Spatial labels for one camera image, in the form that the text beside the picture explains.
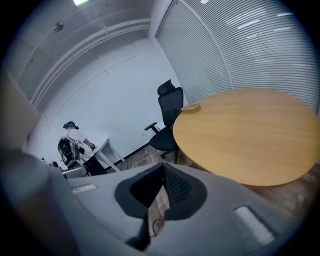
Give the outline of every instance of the black pants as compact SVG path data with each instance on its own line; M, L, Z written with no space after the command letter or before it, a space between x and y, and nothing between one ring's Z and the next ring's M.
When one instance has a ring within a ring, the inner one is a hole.
M88 167L89 173L92 176L107 173L95 156L92 156L88 161L85 161L83 165Z

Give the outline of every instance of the white wall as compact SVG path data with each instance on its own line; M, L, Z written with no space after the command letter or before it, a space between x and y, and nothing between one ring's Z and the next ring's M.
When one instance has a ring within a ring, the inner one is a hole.
M60 89L43 109L28 152L56 161L62 126L68 121L75 122L89 139L89 127L107 131L123 156L148 143L153 133L144 128L162 120L157 88L169 79L175 87L181 86L157 43L149 39L122 46L110 43L113 50L100 45L80 57L56 81L54 86ZM114 162L119 160L109 150L105 153Z

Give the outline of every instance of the ceiling light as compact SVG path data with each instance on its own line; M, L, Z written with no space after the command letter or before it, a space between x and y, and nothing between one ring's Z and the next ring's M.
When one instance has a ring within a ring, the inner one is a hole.
M73 0L76 6L83 4L84 2L88 2L88 0Z

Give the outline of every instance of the smoke detector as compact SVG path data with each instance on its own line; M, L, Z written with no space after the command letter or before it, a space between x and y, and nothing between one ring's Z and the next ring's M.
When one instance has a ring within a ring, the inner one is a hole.
M64 28L64 26L65 26L65 25L61 24L60 22L57 22L57 23L55 24L55 26L53 27L53 30L54 30L55 32L59 32L59 31L61 31L61 30Z

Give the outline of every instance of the wooden floor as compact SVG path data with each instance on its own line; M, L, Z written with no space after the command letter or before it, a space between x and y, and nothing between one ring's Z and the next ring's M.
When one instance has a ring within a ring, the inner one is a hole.
M139 167L151 163L173 163L174 152L161 159L162 151L154 149L152 146L147 146L140 152L128 158L125 162L117 165L121 170L131 169L133 166ZM192 162L181 151L178 153L177 164L189 166L201 170L201 168ZM309 210L313 203L315 195L320 188L320 164L315 164L312 169L301 178L281 186L275 187L249 187L248 189L260 195L265 200L279 208L284 215L296 222L300 220ZM155 198L151 207L149 208L149 232L153 236L154 232L152 225L154 223L154 231L160 232L162 228L162 221L164 219L164 211L169 208L168 196L166 190L162 187L159 194Z

